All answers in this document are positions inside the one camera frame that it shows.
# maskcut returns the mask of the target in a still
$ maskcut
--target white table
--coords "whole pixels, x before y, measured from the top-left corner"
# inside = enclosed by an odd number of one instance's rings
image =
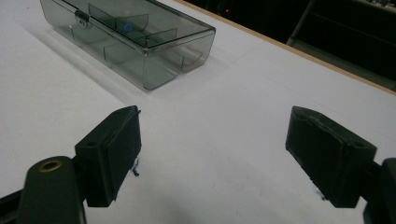
[[[290,110],[317,110],[396,157],[396,97],[172,0],[215,26],[206,63],[141,91],[45,21],[39,1],[0,1],[0,197],[109,113],[137,105],[141,176],[88,223],[362,223],[335,209],[285,149]]]

